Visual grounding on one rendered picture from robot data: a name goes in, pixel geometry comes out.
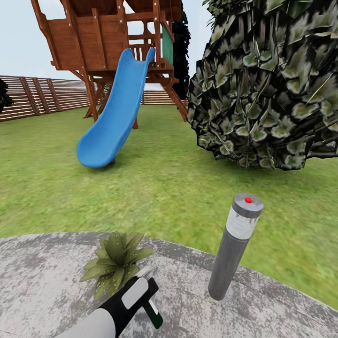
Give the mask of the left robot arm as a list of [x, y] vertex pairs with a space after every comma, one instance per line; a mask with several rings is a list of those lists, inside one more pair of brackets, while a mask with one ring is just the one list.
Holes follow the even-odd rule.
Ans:
[[55, 338], [118, 338], [138, 309], [158, 291], [154, 278], [145, 279], [152, 271], [151, 265], [145, 266], [87, 319]]

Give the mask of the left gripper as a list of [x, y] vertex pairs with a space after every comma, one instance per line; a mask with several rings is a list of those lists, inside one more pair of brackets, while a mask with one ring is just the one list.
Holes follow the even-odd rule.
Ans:
[[146, 301], [138, 305], [138, 308], [141, 308], [145, 303], [147, 303], [151, 297], [158, 291], [158, 285], [156, 284], [154, 278], [150, 278], [148, 281], [149, 289], [148, 289], [148, 297]]

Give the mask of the insectifuge atomizer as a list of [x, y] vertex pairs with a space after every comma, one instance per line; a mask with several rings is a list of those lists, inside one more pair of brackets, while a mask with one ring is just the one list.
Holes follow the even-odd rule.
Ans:
[[150, 299], [147, 303], [145, 303], [143, 305], [143, 308], [146, 311], [149, 318], [151, 319], [154, 327], [158, 329], [162, 325], [163, 319], [152, 299]]

